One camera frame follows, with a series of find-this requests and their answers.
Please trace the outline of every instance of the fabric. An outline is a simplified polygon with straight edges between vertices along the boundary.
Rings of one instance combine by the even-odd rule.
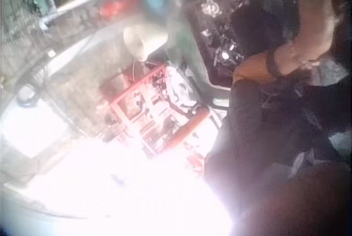
[[[317,162],[339,161],[328,137],[305,117],[300,100],[262,108],[261,89],[251,80],[232,87],[228,114],[205,163],[209,183],[232,216],[299,169]]]

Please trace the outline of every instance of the person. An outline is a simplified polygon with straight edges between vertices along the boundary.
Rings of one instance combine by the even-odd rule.
[[[350,232],[350,168],[328,139],[336,122],[350,127],[350,76],[304,94],[292,86],[271,108],[262,101],[269,85],[319,65],[332,46],[333,0],[298,4],[296,38],[236,68],[229,110],[206,158],[204,179],[227,208],[233,235]]]

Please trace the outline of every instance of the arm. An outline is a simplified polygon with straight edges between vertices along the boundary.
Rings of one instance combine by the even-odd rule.
[[[332,44],[336,18],[332,0],[298,0],[300,30],[291,42],[278,47],[274,61],[280,73],[285,76],[311,60],[327,52]],[[267,52],[251,56],[238,66],[233,75],[233,83],[241,79],[251,79],[260,84],[275,80],[266,68]]]

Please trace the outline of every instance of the black wristband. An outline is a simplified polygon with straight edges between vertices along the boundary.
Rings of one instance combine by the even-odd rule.
[[[282,77],[282,74],[280,73],[279,67],[277,66],[274,59],[275,51],[276,48],[268,50],[266,57],[266,69],[268,70],[269,74],[271,74],[273,77],[280,78]]]

